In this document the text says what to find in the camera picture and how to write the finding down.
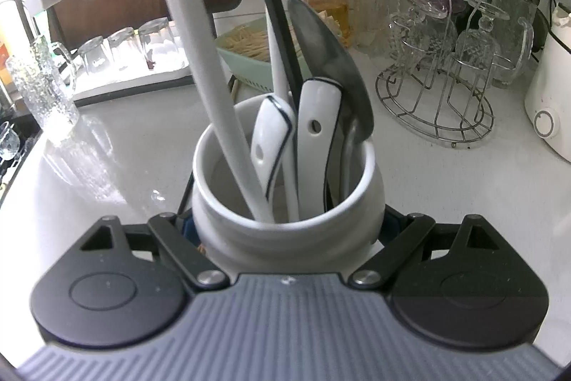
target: metal spoon head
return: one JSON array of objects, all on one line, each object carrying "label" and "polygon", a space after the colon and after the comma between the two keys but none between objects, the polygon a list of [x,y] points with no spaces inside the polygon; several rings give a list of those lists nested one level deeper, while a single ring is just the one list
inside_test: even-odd
[{"label": "metal spoon head", "polygon": [[356,142],[369,138],[375,127],[369,94],[353,58],[325,25],[319,15],[303,0],[288,0],[289,16],[298,43],[313,76],[337,81],[359,120]]}]

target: metal condiment rack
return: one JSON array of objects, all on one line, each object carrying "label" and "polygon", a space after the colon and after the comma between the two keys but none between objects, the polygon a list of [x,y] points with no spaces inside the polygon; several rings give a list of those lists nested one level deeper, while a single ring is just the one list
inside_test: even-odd
[{"label": "metal condiment rack", "polygon": [[[482,1],[478,1],[470,14],[467,28]],[[458,57],[462,57],[464,50],[459,54],[446,54],[452,23],[452,0],[448,2],[448,17],[440,50],[423,51],[426,57],[431,58],[430,67],[419,64],[411,72],[405,66],[392,65],[378,75],[375,87],[381,103],[399,122],[427,137],[450,142],[452,147],[456,147],[458,144],[480,141],[492,131],[495,117],[485,94],[492,79],[493,65],[481,69],[461,62]],[[414,48],[405,40],[402,41],[405,48]],[[465,77],[466,71],[471,72],[473,80]]]}]

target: white appliance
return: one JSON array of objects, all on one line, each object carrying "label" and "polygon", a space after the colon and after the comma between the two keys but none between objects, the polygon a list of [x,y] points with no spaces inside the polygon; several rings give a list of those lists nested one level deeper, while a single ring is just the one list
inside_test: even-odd
[{"label": "white appliance", "polygon": [[571,161],[571,14],[558,6],[525,111],[537,135]]}]

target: white ceramic jar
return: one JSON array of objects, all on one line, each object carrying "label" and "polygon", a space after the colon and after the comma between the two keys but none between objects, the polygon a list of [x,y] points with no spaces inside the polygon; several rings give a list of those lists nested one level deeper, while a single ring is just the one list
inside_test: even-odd
[{"label": "white ceramic jar", "polygon": [[[236,105],[247,135],[252,133],[264,97],[256,96]],[[308,220],[262,224],[248,217],[245,202],[209,126],[196,146],[192,191],[193,219],[208,258],[232,279],[241,272],[340,272],[346,279],[366,261],[379,235],[385,210],[383,180],[372,142],[365,141],[354,153],[354,189],[341,204]],[[336,192],[335,186],[331,186],[331,191]]]}]

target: ribbed surface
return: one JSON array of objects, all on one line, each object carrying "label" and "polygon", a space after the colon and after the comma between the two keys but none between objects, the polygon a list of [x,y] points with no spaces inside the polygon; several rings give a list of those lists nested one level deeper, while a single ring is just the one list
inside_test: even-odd
[{"label": "ribbed surface", "polygon": [[547,381],[559,369],[530,345],[467,354],[404,329],[378,294],[336,275],[243,276],[203,293],[161,336],[130,349],[46,346],[28,381]]}]

